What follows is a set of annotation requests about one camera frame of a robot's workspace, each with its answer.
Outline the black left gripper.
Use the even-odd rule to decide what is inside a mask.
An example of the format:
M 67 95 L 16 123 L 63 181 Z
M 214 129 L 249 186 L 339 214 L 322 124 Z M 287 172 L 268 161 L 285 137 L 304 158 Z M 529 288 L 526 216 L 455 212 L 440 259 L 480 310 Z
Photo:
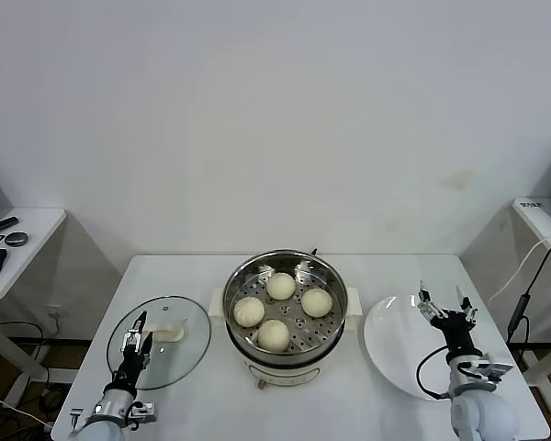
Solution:
M 143 311 L 122 339 L 123 361 L 118 368 L 118 381 L 125 390 L 136 390 L 139 376 L 151 360 L 152 333 L 147 333 L 141 344 L 146 318 L 147 311 Z

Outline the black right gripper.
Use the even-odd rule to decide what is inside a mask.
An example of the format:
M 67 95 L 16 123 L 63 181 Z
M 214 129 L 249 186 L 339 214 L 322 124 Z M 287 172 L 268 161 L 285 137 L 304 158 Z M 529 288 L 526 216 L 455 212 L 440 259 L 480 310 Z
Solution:
M 431 326 L 442 332 L 449 354 L 476 354 L 470 331 L 475 324 L 478 309 L 471 304 L 469 297 L 456 286 L 460 311 L 442 310 L 431 299 L 429 290 L 421 280 L 417 308 Z

